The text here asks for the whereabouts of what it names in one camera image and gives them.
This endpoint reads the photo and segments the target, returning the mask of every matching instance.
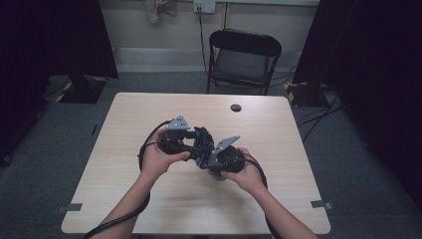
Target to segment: metal bracket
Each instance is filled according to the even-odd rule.
[[[189,123],[184,119],[183,116],[178,116],[172,122],[165,126],[166,130],[184,130],[190,129]]]
[[[318,207],[324,207],[326,210],[331,210],[334,207],[332,206],[331,202],[323,202],[322,200],[320,201],[311,201],[311,205],[313,206],[313,208],[318,208]]]
[[[237,136],[232,136],[232,137],[221,139],[218,142],[218,144],[215,146],[215,149],[211,151],[210,159],[217,158],[218,153],[222,152],[224,149],[226,149],[227,147],[232,145],[233,142],[235,142],[239,138],[240,138],[240,136],[237,135]]]
[[[82,203],[69,203],[66,206],[58,206],[56,213],[65,214],[67,211],[81,211]]]

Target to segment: electrical outlet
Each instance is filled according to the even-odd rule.
[[[193,12],[215,13],[215,0],[193,1]]]
[[[199,12],[198,9],[201,9],[201,12],[205,12],[204,1],[193,1],[193,12]]]

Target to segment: finger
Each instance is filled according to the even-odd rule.
[[[171,154],[171,155],[169,155],[169,158],[170,158],[171,162],[176,162],[176,161],[185,160],[189,156],[190,156],[190,152],[184,151],[184,152],[179,152],[179,153],[176,153],[176,154]]]
[[[221,171],[221,175],[223,177],[225,177],[226,179],[230,179],[232,181],[235,181],[236,173],[234,173],[234,172]]]
[[[160,128],[151,137],[150,141],[161,141],[162,136],[165,134],[165,128]]]
[[[253,159],[250,155],[251,153],[249,152],[248,149],[246,149],[245,147],[238,147],[238,149],[245,155],[245,158],[247,159]]]

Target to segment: chair seat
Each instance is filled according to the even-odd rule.
[[[264,84],[267,80],[269,57],[221,49],[215,63],[213,77],[243,79]]]

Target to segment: hand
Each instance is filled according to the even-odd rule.
[[[248,149],[243,147],[239,147],[238,149],[241,150],[244,154],[248,154],[245,155],[246,159],[255,160],[249,156],[251,153],[248,151]],[[250,162],[246,162],[245,167],[238,173],[222,171],[221,175],[227,179],[235,181],[240,188],[249,192],[250,194],[253,194],[262,189],[266,189],[261,178],[260,171],[254,164]]]
[[[161,138],[165,135],[165,129],[159,129],[152,137],[149,143],[161,142]],[[184,151],[177,154],[167,154],[163,152],[157,143],[150,144],[146,147],[143,155],[141,176],[156,180],[164,172],[168,170],[171,163],[181,161],[188,158],[190,152]]]

